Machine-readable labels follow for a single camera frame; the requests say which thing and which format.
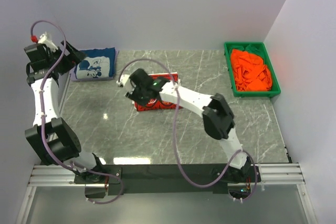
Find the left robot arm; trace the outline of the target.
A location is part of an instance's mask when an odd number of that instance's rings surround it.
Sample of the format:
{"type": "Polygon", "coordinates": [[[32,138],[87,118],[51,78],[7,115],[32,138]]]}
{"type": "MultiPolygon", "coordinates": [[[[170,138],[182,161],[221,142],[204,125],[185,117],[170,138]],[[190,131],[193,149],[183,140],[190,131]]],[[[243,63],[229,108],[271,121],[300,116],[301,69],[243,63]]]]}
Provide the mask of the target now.
{"type": "Polygon", "coordinates": [[[95,154],[82,151],[77,135],[60,116],[58,102],[59,76],[86,55],[62,41],[69,51],[63,54],[46,34],[32,40],[34,44],[24,51],[30,60],[26,73],[34,93],[35,118],[32,127],[25,130],[25,138],[43,165],[63,163],[84,183],[100,183],[104,180],[103,165],[95,154]]]}

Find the white t-shirt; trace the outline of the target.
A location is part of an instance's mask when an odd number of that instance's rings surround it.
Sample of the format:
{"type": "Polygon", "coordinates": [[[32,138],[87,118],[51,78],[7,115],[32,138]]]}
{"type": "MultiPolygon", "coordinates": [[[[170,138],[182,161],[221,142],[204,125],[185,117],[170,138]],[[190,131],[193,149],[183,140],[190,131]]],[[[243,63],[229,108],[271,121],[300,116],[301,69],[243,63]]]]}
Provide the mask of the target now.
{"type": "MultiPolygon", "coordinates": [[[[171,77],[168,73],[153,73],[153,74],[149,74],[149,76],[151,76],[153,79],[157,79],[158,77],[163,77],[168,80],[171,80],[171,77]]],[[[176,108],[176,104],[171,103],[171,102],[161,101],[158,99],[151,99],[145,106],[139,105],[138,103],[134,101],[132,102],[132,104],[134,105],[134,108],[138,112],[176,108]]]]}

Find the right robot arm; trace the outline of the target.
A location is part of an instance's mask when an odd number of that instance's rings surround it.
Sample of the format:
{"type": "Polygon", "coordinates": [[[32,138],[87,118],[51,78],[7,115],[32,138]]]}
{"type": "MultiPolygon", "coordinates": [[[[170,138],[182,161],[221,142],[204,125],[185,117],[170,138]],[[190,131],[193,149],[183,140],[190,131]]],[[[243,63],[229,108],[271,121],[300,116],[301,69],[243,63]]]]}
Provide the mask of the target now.
{"type": "Polygon", "coordinates": [[[179,85],[170,73],[154,77],[141,68],[132,74],[122,74],[117,84],[126,90],[127,98],[141,106],[157,100],[198,115],[203,120],[206,134],[218,140],[228,159],[221,177],[229,183],[247,180],[253,163],[238,139],[234,114],[223,95],[198,93],[179,85]]]}

